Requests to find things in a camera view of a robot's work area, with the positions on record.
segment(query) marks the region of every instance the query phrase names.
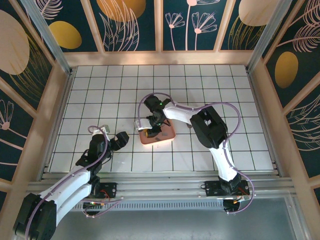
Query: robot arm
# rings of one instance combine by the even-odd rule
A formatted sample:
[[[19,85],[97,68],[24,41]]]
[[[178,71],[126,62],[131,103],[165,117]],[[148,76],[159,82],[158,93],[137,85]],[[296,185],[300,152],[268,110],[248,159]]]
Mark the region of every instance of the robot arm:
[[[139,120],[135,122],[138,131],[145,130],[148,137],[155,137],[161,132],[161,125],[167,119],[179,120],[192,125],[200,143],[208,148],[213,156],[218,167],[221,188],[228,195],[232,195],[236,191],[238,184],[241,182],[241,176],[229,165],[224,153],[223,141],[227,139],[227,126],[212,106],[195,110],[191,106],[180,103],[173,104],[170,99],[160,101],[154,95],[149,96],[144,104],[150,110],[152,116],[141,119],[141,124]],[[225,148],[227,157],[234,166],[228,144]]]
[[[51,239],[56,226],[77,203],[88,196],[90,198],[100,198],[101,186],[97,173],[101,170],[103,162],[110,158],[114,151],[123,148],[129,141],[126,132],[120,132],[115,138],[109,139],[107,136],[108,126],[102,127],[102,130],[106,134],[107,143],[99,130],[94,131],[89,149],[84,151],[81,158],[65,177],[39,195],[30,193],[24,198],[13,227],[17,236],[25,236],[29,218],[40,201],[43,201],[43,203],[36,211],[28,232],[30,240]],[[96,161],[98,162],[91,167],[84,168]],[[57,186],[59,186],[58,189],[53,192],[53,189]]]

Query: enclosure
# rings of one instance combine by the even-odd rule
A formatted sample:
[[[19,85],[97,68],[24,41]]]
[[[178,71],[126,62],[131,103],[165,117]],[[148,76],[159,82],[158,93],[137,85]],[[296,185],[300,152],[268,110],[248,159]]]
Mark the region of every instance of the enclosure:
[[[102,183],[117,183],[123,202],[99,219],[98,225],[109,217],[114,224],[93,235],[97,239],[156,239],[160,229],[167,235],[159,239],[234,238],[228,226],[239,219],[261,222],[250,230],[243,221],[240,239],[258,233],[261,239],[320,238],[319,27],[319,0],[2,1],[3,239],[13,237],[24,197],[75,166],[89,147],[92,125],[108,125],[110,138],[129,136],[98,174]],[[221,197],[206,195],[201,186],[218,180],[218,168],[184,122],[172,121],[173,141],[142,145],[134,122],[151,114],[144,105],[138,111],[151,93],[193,107],[228,102],[239,110],[240,127],[228,147],[235,167],[255,186],[246,213],[224,215]],[[214,109],[231,134],[237,113],[226,105]],[[53,239],[75,236],[67,223],[81,210],[79,203]],[[132,222],[128,214],[155,218],[161,227]],[[191,215],[199,224],[185,220]],[[92,224],[83,218],[79,229]],[[170,218],[176,226],[166,223]],[[129,227],[118,234],[123,219],[153,231]],[[219,220],[224,228],[203,233],[206,223]]]

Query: grid floor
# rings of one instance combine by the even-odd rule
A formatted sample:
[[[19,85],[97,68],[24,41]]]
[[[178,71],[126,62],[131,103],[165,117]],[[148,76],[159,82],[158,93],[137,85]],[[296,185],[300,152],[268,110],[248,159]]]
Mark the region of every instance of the grid floor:
[[[90,125],[109,125],[110,138],[126,131],[128,144],[113,154],[100,172],[216,171],[217,166],[193,129],[173,121],[173,142],[145,147],[133,123],[138,104],[147,94],[170,94],[179,103],[200,107],[230,102],[242,115],[229,148],[239,170],[273,170],[249,80],[242,65],[130,65],[79,66],[47,171],[65,173],[89,146]],[[232,132],[236,112],[214,107]],[[151,113],[142,105],[140,116]]]

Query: metal vent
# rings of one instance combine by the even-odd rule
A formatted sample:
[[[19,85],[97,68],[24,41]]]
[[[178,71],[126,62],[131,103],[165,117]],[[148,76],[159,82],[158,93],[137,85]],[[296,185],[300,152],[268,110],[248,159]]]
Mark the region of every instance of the metal vent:
[[[104,206],[93,206],[89,211],[105,210],[112,204]],[[221,200],[163,200],[163,201],[125,201],[112,208],[112,211],[150,211],[150,210],[200,210],[200,209],[221,209]],[[83,210],[83,204],[78,203],[72,211]]]

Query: yellow oval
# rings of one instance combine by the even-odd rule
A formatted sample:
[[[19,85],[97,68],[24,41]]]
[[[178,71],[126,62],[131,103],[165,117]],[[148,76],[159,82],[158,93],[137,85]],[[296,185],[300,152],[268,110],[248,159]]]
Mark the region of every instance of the yellow oval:
[[[80,47],[82,38],[78,30],[65,21],[55,21],[49,25],[56,42],[65,49]]]
[[[123,3],[139,18],[146,9],[146,0],[96,0],[101,11],[110,19],[117,22],[127,22],[131,17],[126,14]]]
[[[298,72],[298,65],[298,59],[292,52],[285,51],[280,55],[274,71],[275,82],[280,88],[285,89],[292,84]]]
[[[10,14],[0,10],[0,69],[7,74],[21,74],[29,62],[28,35]]]
[[[241,0],[239,18],[248,26],[268,24],[279,0]]]

